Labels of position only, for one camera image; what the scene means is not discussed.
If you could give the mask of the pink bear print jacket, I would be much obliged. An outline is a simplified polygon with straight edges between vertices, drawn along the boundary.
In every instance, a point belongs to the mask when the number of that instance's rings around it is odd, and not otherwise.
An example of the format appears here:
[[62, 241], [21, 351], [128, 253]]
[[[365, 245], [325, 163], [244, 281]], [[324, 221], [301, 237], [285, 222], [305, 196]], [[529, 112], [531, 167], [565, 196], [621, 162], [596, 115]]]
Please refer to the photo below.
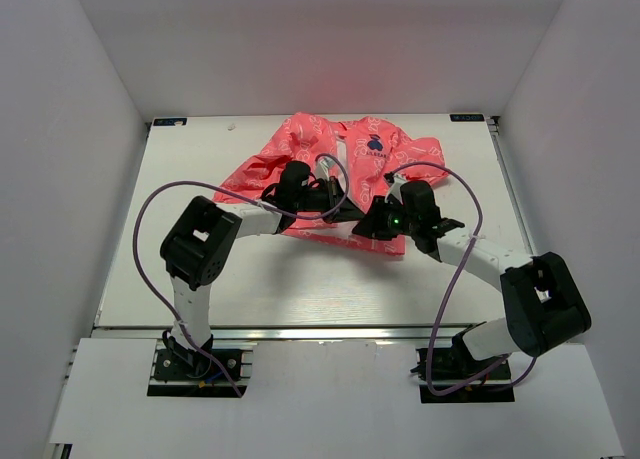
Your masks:
[[243, 197], [258, 199], [263, 190], [276, 182], [286, 163], [297, 160], [308, 164], [313, 173], [316, 157], [329, 153], [346, 167], [330, 168], [339, 183], [348, 178], [349, 199], [367, 211], [372, 199], [385, 195], [388, 186], [383, 175], [404, 165], [408, 180], [442, 182], [448, 173], [439, 140], [435, 137], [411, 138], [399, 126], [372, 116], [352, 121], [298, 112], [282, 123], [261, 151], [246, 159], [221, 187]]

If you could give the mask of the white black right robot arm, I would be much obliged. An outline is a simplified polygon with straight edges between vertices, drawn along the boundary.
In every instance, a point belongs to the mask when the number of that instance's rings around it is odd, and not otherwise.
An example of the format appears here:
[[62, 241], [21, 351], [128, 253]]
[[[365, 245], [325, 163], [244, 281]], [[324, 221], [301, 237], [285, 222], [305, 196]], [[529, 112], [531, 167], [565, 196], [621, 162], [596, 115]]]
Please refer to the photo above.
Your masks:
[[454, 336], [451, 363], [463, 377], [477, 376], [495, 357], [522, 352], [537, 358], [592, 326], [590, 312], [560, 255], [514, 252], [458, 220], [443, 217], [424, 181], [409, 181], [375, 197], [352, 232], [379, 241], [407, 236], [420, 252], [443, 264], [462, 265], [500, 292], [504, 317]]

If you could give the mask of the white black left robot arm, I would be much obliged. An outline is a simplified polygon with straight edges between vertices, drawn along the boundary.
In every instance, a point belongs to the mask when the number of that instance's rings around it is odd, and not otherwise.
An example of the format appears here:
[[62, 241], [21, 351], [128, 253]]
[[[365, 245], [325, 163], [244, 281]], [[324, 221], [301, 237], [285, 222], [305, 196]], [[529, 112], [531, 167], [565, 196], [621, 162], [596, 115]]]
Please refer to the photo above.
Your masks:
[[188, 377], [202, 377], [210, 369], [211, 284], [221, 274], [236, 240], [282, 234], [301, 220], [334, 224], [364, 217], [348, 198], [349, 180], [340, 181], [329, 174], [333, 166], [346, 171], [330, 154], [317, 157], [315, 168], [291, 161], [277, 182], [247, 203], [222, 206], [198, 196], [170, 230], [160, 256], [171, 278], [173, 304], [179, 315], [170, 333], [182, 347], [176, 363]]

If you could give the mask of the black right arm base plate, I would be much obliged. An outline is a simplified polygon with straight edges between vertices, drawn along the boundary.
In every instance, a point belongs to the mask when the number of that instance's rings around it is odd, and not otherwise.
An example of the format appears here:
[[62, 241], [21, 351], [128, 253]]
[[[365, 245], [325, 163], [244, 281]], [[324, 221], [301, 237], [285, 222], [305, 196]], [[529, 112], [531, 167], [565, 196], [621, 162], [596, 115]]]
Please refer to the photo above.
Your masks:
[[[422, 404], [491, 404], [513, 403], [515, 394], [511, 385], [511, 369], [504, 360], [496, 369], [445, 396], [434, 395], [427, 386], [427, 348], [416, 350], [417, 362], [409, 374], [418, 379]], [[496, 358], [479, 363], [475, 370], [464, 372], [448, 348], [436, 348], [432, 358], [432, 387], [447, 389], [464, 382], [496, 362]]]

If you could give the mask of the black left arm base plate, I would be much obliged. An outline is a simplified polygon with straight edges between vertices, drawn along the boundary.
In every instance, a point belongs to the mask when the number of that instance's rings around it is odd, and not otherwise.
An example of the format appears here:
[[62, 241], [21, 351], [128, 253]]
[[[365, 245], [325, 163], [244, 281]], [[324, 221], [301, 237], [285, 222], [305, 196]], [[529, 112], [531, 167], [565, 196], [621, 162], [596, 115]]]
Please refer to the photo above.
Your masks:
[[156, 346], [147, 386], [148, 397], [232, 398], [247, 390], [253, 356], [249, 349], [214, 348], [212, 355], [225, 367], [236, 384], [237, 394], [221, 368], [208, 358], [189, 365], [166, 345]]

